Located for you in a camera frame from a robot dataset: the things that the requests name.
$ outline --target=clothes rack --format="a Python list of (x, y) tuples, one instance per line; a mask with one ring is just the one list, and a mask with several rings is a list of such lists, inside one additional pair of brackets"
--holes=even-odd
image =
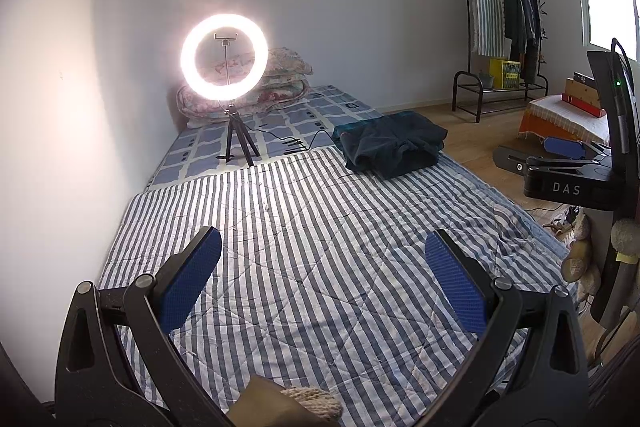
[[(540, 9), (541, 9), (540, 11), (541, 11), (541, 14), (546, 15), (546, 12), (542, 11), (543, 4), (544, 3), (540, 5)], [(529, 102), (529, 100), (534, 99), (532, 96), (530, 96), (529, 91), (544, 89), (545, 96), (549, 94), (549, 81), (547, 80), (546, 76), (540, 74), (540, 66), (544, 63), (542, 61), (542, 40), (540, 42), (540, 50), (538, 52), (538, 71), (536, 73), (536, 80), (538, 78), (541, 78), (544, 81), (544, 85), (541, 85), (534, 81), (531, 84), (529, 84), (528, 82), (524, 82), (524, 85), (520, 84), (520, 86), (515, 89), (486, 89), (485, 87), (482, 87), (482, 82), (480, 81), (480, 77), (475, 73), (471, 72), (471, 48), (472, 48), (471, 38), (472, 37), (471, 37), (471, 6), (470, 6), (469, 0), (466, 0), (466, 27), (467, 27), (467, 38), (468, 38), (466, 71), (459, 71), (453, 77), (453, 97), (451, 102), (452, 111), (455, 111), (456, 109), (461, 109), (465, 112), (468, 112), (469, 114), (474, 115), (476, 117), (476, 123), (479, 123), (480, 117), (483, 114), (489, 114), (492, 112), (500, 112), (500, 111), (516, 109), (520, 107), (525, 107)], [(544, 31), (542, 32), (542, 39), (546, 39), (546, 36), (544, 35)], [(473, 79), (475, 83), (459, 84), (458, 79), (461, 76), (469, 77), (470, 79)], [(475, 93), (478, 96), (476, 103), (470, 104), (470, 105), (458, 105), (458, 89), (464, 89), (466, 91)], [(486, 94), (494, 94), (497, 92), (523, 92), (524, 98), (511, 97), (511, 98), (498, 98), (493, 100), (484, 99), (484, 96)], [(499, 108), (489, 108), (489, 109), (482, 110), (482, 106), (484, 104), (506, 103), (506, 102), (512, 102), (512, 103), (500, 106)], [(469, 110), (470, 107), (475, 107), (475, 111)]]

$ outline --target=ring light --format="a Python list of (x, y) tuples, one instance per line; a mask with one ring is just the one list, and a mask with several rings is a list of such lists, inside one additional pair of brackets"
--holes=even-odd
[[(240, 82), (227, 84), (226, 86), (216, 86), (207, 82), (200, 76), (196, 68), (196, 51), (204, 37), (220, 28), (234, 28), (244, 33), (254, 48), (255, 61), (249, 74)], [(213, 15), (204, 19), (198, 24), (189, 35), (182, 46), (180, 54), (180, 67), (185, 80), (195, 92), (209, 100), (233, 100), (244, 95), (253, 89), (260, 81), (265, 68), (267, 67), (267, 56), (269, 50), (267, 41), (258, 25), (246, 17), (232, 14)]]

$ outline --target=light stand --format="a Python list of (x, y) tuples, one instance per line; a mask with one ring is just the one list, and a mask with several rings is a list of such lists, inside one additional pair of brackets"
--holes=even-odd
[[(236, 33), (235, 37), (219, 37), (218, 34), (214, 34), (214, 38), (217, 41), (222, 42), (222, 47), (225, 49), (225, 70), (226, 70), (226, 85), (229, 85), (229, 64), (226, 59), (226, 49), (231, 44), (231, 41), (235, 41), (238, 38), (238, 34)], [(228, 107), (225, 109), (225, 112), (229, 116), (229, 125), (226, 128), (226, 154), (224, 156), (218, 156), (220, 159), (224, 159), (226, 163), (229, 163), (231, 158), (234, 156), (231, 154), (231, 140), (233, 138), (233, 133), (238, 135), (238, 141), (240, 142), (240, 147), (242, 147), (242, 152), (244, 153), (244, 158), (246, 159), (247, 164), (250, 167), (254, 166), (254, 159), (251, 156), (251, 152), (249, 151), (249, 146), (254, 151), (256, 156), (260, 156), (258, 152), (258, 148), (255, 146), (254, 141), (249, 134), (242, 118), (238, 114), (238, 110), (233, 103), (229, 103)]]

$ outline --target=das logo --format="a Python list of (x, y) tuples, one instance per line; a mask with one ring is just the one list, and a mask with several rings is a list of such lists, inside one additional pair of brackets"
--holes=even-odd
[(562, 192), (562, 194), (573, 194), (574, 196), (580, 195), (580, 185), (574, 185), (573, 189), (569, 184), (559, 184), (554, 182), (554, 192)]

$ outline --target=striped blanket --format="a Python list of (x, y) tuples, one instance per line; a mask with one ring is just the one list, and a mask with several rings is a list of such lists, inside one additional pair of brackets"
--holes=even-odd
[(469, 0), (472, 12), (473, 51), (504, 57), (504, 1)]
[[(447, 155), (380, 180), (322, 148), (137, 195), (100, 287), (156, 272), (202, 225), (220, 230), (223, 254), (172, 333), (187, 366), (223, 410), (258, 374), (329, 390), (345, 426), (410, 425), (476, 341), (425, 261), (429, 231), (446, 230), (490, 274), (529, 290), (561, 283), (565, 255)], [(161, 403), (128, 329), (122, 338), (146, 397)], [(498, 379), (523, 341), (516, 334)]]

